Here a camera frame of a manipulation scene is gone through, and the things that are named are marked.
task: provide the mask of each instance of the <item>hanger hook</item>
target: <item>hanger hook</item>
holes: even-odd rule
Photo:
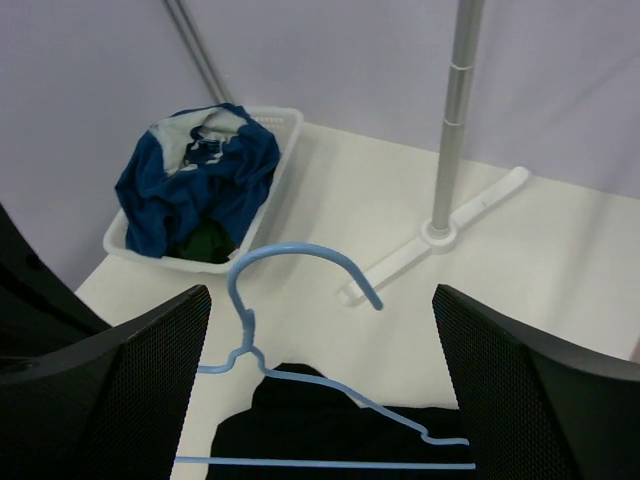
[[[242,320],[243,326],[248,326],[249,324],[251,324],[252,315],[250,311],[245,308],[244,303],[242,303],[242,299],[240,298],[240,294],[238,293],[238,276],[240,275],[240,272],[242,272],[253,262],[256,262],[260,259],[273,257],[276,255],[290,254],[311,255],[312,257],[324,258],[325,260],[329,260],[330,262],[340,265],[353,277],[353,280],[364,292],[369,302],[371,302],[371,305],[373,305],[373,308],[375,308],[376,310],[382,310],[382,300],[380,300],[380,297],[373,289],[369,281],[366,279],[362,271],[346,255],[343,255],[340,252],[336,252],[335,250],[332,250],[330,248],[321,247],[320,245],[314,245],[312,243],[277,243],[275,245],[268,245],[266,247],[258,248],[243,255],[235,262],[235,264],[229,271],[227,289],[229,291],[231,301],[233,302],[233,306],[235,307],[238,315],[240,316],[240,319]]]

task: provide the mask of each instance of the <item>pole base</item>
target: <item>pole base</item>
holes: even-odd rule
[[[446,232],[434,231],[431,219],[428,219],[420,227],[416,238],[365,271],[365,277],[378,291],[427,255],[450,252],[456,246],[459,232],[511,198],[530,176],[531,172],[526,168],[515,167],[504,178],[454,210]],[[357,305],[365,297],[358,285],[350,282],[340,289],[338,298],[345,305]]]

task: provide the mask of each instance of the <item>plastic basket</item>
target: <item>plastic basket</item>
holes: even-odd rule
[[[249,230],[245,235],[242,244],[235,252],[233,259],[227,263],[212,264],[204,262],[194,262],[181,258],[162,257],[151,258],[140,255],[126,247],[125,236],[127,233],[127,217],[122,210],[118,212],[111,222],[107,233],[102,240],[102,245],[107,253],[118,257],[126,258],[132,262],[156,265],[158,267],[182,270],[196,273],[226,273],[231,269],[234,259],[247,253],[252,248],[263,245],[268,234],[269,226],[273,224],[273,218],[280,209],[284,198],[286,185],[288,184],[287,165],[291,158],[291,153],[300,134],[300,128],[304,122],[302,113],[292,108],[278,107],[245,107],[251,117],[260,122],[267,130],[272,132],[280,147],[281,157],[276,171],[273,175],[273,183],[269,196],[256,212]]]

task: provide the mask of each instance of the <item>hanger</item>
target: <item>hanger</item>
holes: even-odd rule
[[[224,365],[218,366],[198,366],[198,373],[220,374],[228,372],[235,365],[236,359],[247,353],[252,353],[258,360],[258,368],[267,377],[283,380],[292,380],[304,383],[322,385],[339,390],[351,398],[361,402],[367,407],[375,410],[381,415],[405,425],[420,433],[422,440],[430,445],[469,445],[466,438],[433,438],[429,436],[429,431],[423,425],[413,420],[409,420],[402,415],[369,400],[364,395],[356,392],[343,383],[328,378],[304,375],[300,373],[282,372],[267,368],[265,356],[262,351],[255,346],[254,338],[256,331],[255,313],[252,309],[244,306],[240,293],[238,292],[238,276],[252,263],[267,257],[276,255],[300,254],[313,257],[324,258],[344,268],[353,277],[353,280],[360,287],[369,302],[376,310],[382,310],[382,300],[378,297],[371,284],[358,266],[347,256],[330,248],[313,245],[310,243],[279,243],[253,250],[243,255],[233,265],[229,272],[227,289],[231,301],[238,312],[242,322],[242,344],[233,350]],[[276,460],[276,459],[249,459],[249,458],[221,458],[221,457],[176,457],[176,462],[180,463],[208,463],[217,465],[251,465],[251,466],[285,466],[285,467],[312,467],[312,468],[369,468],[369,469],[411,469],[411,470],[474,470],[473,463],[390,463],[390,462],[333,462],[333,461],[311,461],[311,460]]]

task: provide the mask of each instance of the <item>silver pole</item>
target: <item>silver pole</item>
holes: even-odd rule
[[[449,233],[449,215],[464,141],[473,62],[478,45],[483,6],[484,0],[459,0],[458,3],[430,226],[431,233],[439,236],[446,236]]]
[[[200,76],[204,81],[209,94],[215,103],[233,102],[233,98],[227,89],[220,72],[216,69],[209,53],[202,41],[188,8],[182,0],[162,0],[174,25],[178,29],[182,41],[196,64]]]

